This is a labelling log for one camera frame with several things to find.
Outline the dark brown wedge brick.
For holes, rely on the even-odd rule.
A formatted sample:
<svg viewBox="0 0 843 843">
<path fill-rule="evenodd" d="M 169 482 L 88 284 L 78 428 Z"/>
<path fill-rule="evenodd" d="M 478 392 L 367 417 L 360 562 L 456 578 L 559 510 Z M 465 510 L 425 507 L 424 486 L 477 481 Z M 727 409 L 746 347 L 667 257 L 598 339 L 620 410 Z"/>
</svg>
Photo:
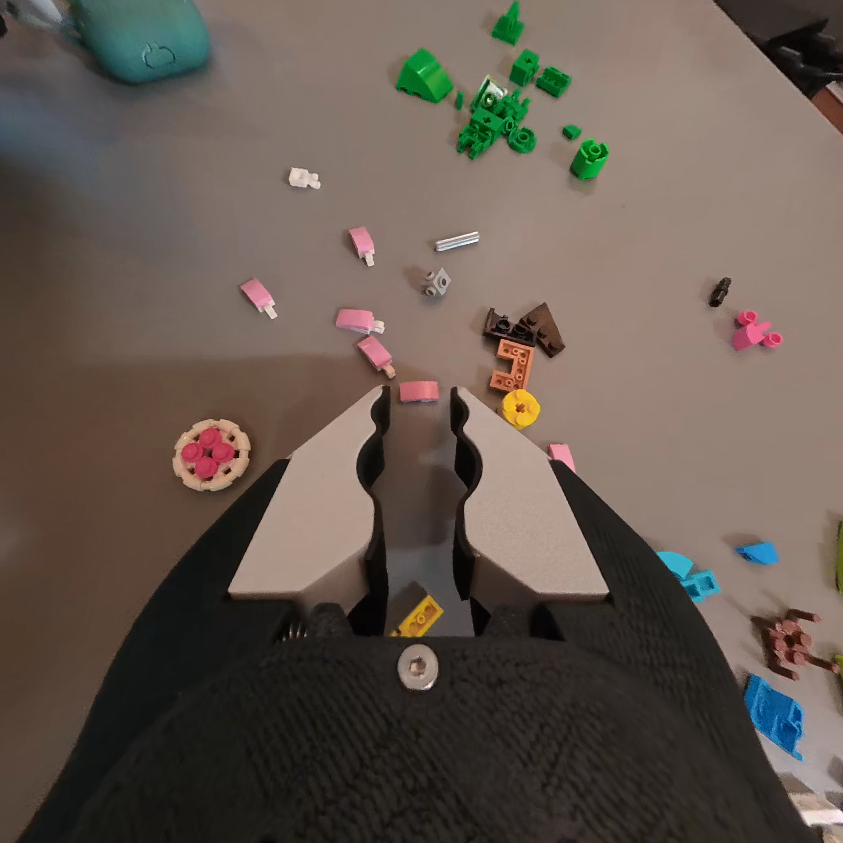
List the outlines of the dark brown wedge brick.
<svg viewBox="0 0 843 843">
<path fill-rule="evenodd" d="M 520 319 L 520 323 L 535 335 L 538 346 L 547 357 L 553 359 L 565 349 L 565 343 L 546 302 L 528 311 Z"/>
</svg>

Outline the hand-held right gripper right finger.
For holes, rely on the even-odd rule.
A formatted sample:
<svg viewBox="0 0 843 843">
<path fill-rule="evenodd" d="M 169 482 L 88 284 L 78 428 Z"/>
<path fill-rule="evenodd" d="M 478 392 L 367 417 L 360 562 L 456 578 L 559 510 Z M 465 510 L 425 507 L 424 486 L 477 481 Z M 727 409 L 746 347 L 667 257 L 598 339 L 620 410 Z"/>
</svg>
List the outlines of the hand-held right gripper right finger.
<svg viewBox="0 0 843 843">
<path fill-rule="evenodd" d="M 609 587 L 551 461 L 464 387 L 450 392 L 454 470 L 466 486 L 455 520 L 453 572 L 482 633 L 493 610 L 597 603 Z"/>
</svg>

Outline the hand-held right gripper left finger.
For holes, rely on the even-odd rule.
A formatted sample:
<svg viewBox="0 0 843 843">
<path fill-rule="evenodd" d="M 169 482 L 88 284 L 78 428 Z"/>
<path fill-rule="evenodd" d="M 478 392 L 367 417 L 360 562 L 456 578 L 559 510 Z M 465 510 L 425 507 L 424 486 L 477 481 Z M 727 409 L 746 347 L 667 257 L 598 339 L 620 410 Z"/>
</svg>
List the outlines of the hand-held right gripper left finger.
<svg viewBox="0 0 843 843">
<path fill-rule="evenodd" d="M 292 452 L 231 598 L 287 600 L 301 616 L 338 604 L 358 634 L 384 635 L 389 583 L 373 485 L 385 467 L 390 408 L 389 387 L 376 387 Z"/>
</svg>

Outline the yellow plate brick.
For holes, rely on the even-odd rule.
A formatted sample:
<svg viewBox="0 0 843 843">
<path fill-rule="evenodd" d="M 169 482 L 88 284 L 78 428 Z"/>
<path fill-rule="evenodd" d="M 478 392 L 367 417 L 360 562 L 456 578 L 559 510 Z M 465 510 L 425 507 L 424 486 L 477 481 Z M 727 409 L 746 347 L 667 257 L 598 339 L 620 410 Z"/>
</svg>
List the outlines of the yellow plate brick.
<svg viewBox="0 0 843 843">
<path fill-rule="evenodd" d="M 388 638 L 421 638 L 443 616 L 444 610 L 430 594 L 425 596 L 414 608 L 390 631 Z"/>
</svg>

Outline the brown flower-shaped brick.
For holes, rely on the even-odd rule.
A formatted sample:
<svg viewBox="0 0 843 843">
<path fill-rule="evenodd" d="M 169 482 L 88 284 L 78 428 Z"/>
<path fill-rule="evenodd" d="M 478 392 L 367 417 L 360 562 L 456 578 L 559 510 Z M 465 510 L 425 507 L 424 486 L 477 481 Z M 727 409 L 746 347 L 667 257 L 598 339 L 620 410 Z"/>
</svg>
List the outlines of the brown flower-shaped brick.
<svg viewBox="0 0 843 843">
<path fill-rule="evenodd" d="M 804 623 L 821 623 L 820 615 L 802 609 L 788 609 L 781 617 L 752 617 L 753 626 L 761 636 L 766 666 L 781 677 L 799 680 L 796 668 L 812 665 L 840 675 L 837 661 L 821 659 L 812 652 L 814 638 L 808 634 Z"/>
</svg>

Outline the black studded plate brick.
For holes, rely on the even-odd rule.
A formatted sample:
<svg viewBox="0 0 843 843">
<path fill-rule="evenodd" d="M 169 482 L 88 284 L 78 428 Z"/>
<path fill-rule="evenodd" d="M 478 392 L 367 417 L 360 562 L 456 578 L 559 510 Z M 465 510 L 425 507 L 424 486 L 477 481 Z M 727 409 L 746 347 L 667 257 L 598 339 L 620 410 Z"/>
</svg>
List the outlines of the black studded plate brick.
<svg viewBox="0 0 843 843">
<path fill-rule="evenodd" d="M 512 322 L 509 317 L 497 313 L 494 308 L 490 308 L 486 315 L 482 335 L 532 348 L 536 346 L 536 332 L 532 327 L 521 321 Z"/>
</svg>

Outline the teal arch brick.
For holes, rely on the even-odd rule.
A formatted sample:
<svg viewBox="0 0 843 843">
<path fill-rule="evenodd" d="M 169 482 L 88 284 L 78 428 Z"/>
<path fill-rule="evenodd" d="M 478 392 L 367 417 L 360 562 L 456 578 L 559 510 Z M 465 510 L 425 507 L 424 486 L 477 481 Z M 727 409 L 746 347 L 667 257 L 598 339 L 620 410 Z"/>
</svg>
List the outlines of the teal arch brick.
<svg viewBox="0 0 843 843">
<path fill-rule="evenodd" d="M 693 602 L 701 603 L 708 597 L 721 593 L 714 574 L 710 571 L 696 570 L 687 556 L 670 551 L 658 551 L 656 555 L 677 578 Z"/>
</svg>

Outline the magenta toy brick piece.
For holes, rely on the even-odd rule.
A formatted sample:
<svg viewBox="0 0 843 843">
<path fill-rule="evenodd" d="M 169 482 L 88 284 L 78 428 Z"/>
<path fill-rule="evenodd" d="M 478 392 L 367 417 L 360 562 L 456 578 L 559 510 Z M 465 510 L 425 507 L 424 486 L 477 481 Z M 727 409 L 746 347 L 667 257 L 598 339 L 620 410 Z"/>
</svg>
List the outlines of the magenta toy brick piece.
<svg viewBox="0 0 843 843">
<path fill-rule="evenodd" d="M 769 321 L 763 321 L 753 310 L 742 310 L 735 317 L 736 330 L 732 335 L 732 348 L 737 352 L 753 346 L 775 349 L 780 346 L 782 334 L 772 330 Z"/>
</svg>

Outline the grey desk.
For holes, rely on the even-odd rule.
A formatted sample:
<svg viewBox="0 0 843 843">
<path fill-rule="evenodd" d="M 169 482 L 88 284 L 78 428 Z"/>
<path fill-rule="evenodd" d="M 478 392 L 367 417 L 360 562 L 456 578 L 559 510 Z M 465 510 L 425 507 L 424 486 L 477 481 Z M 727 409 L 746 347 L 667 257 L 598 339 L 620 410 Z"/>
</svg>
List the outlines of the grey desk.
<svg viewBox="0 0 843 843">
<path fill-rule="evenodd" d="M 197 4 L 208 67 L 160 83 L 2 41 L 2 841 L 814 841 L 775 772 L 841 792 L 840 679 L 773 673 L 751 619 L 816 613 L 841 654 L 840 133 L 715 2 L 523 2 L 573 80 L 523 91 L 533 152 L 475 160 L 467 109 L 395 84 L 420 47 L 467 100 L 504 83 L 508 2 Z M 584 138 L 609 158 L 580 181 Z M 450 392 L 500 416 L 486 315 L 542 302 L 565 349 L 536 343 L 515 431 L 571 449 L 609 594 L 476 635 Z M 341 309 L 385 322 L 395 378 Z M 742 310 L 781 345 L 735 351 Z M 379 386 L 384 635 L 231 598 L 285 461 Z M 251 442 L 224 490 L 174 474 L 205 419 Z M 735 552 L 766 541 L 778 564 Z M 388 638 L 425 594 L 439 621 Z M 804 710 L 803 761 L 754 727 L 750 674 Z"/>
</svg>

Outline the round white plate magenta studs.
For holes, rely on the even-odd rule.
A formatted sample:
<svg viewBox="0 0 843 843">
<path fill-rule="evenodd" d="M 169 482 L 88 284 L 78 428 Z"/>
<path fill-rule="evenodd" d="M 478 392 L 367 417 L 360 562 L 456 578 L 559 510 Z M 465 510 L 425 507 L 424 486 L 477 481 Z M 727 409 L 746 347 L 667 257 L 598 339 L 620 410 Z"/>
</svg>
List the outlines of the round white plate magenta studs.
<svg viewBox="0 0 843 843">
<path fill-rule="evenodd" d="M 224 490 L 245 473 L 250 451 L 249 436 L 235 422 L 205 419 L 176 441 L 172 466 L 192 490 Z"/>
</svg>

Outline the group of green toy bricks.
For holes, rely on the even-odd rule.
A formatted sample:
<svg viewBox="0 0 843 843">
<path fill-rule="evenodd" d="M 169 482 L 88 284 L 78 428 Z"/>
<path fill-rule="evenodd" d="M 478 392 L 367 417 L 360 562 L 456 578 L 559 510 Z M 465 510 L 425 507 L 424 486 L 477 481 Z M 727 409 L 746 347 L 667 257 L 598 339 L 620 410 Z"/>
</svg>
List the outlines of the group of green toy bricks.
<svg viewBox="0 0 843 843">
<path fill-rule="evenodd" d="M 520 2 L 512 2 L 508 11 L 499 17 L 491 31 L 495 40 L 515 47 L 524 29 L 520 16 Z M 529 113 L 530 99 L 523 90 L 534 82 L 537 90 L 558 99 L 568 90 L 572 77 L 561 69 L 547 65 L 540 69 L 538 53 L 524 49 L 512 63 L 508 80 L 512 89 L 487 75 L 470 100 L 468 121 L 458 133 L 456 150 L 471 160 L 485 153 L 500 139 L 505 139 L 515 153 L 534 151 L 535 131 L 524 121 Z M 396 90 L 412 97 L 438 104 L 454 90 L 454 84 L 439 60 L 427 49 L 420 48 L 404 62 L 395 85 Z M 570 165 L 572 174 L 580 181 L 598 176 L 609 158 L 609 146 L 595 139 L 583 139 Z"/>
</svg>

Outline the orange bracket brick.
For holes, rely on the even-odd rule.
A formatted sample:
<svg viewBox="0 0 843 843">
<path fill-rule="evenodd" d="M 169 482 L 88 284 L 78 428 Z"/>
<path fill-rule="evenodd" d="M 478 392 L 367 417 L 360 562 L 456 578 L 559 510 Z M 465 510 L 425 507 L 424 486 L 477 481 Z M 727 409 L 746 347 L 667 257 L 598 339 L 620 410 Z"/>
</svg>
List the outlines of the orange bracket brick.
<svg viewBox="0 0 843 843">
<path fill-rule="evenodd" d="M 503 393 L 526 389 L 533 361 L 533 347 L 500 339 L 497 358 L 511 363 L 507 372 L 495 370 L 490 376 L 490 388 Z"/>
</svg>

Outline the yellow round brick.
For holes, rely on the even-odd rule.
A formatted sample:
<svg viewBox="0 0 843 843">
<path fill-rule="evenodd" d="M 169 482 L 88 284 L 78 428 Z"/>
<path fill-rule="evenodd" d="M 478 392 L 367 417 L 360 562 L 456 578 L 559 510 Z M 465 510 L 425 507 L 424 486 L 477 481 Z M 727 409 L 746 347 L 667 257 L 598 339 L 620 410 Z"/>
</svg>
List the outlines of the yellow round brick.
<svg viewBox="0 0 843 843">
<path fill-rule="evenodd" d="M 519 431 L 534 424 L 540 412 L 539 401 L 525 389 L 515 389 L 508 392 L 498 408 L 499 415 Z"/>
</svg>

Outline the teal case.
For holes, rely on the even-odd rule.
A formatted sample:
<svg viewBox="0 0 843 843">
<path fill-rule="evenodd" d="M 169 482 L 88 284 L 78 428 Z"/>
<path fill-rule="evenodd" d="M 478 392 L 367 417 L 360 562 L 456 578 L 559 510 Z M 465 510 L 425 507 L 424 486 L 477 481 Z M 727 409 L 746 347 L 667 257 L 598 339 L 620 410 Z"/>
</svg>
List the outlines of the teal case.
<svg viewBox="0 0 843 843">
<path fill-rule="evenodd" d="M 70 1 L 82 47 L 111 77 L 154 82 L 204 68 L 210 43 L 192 1 Z"/>
</svg>

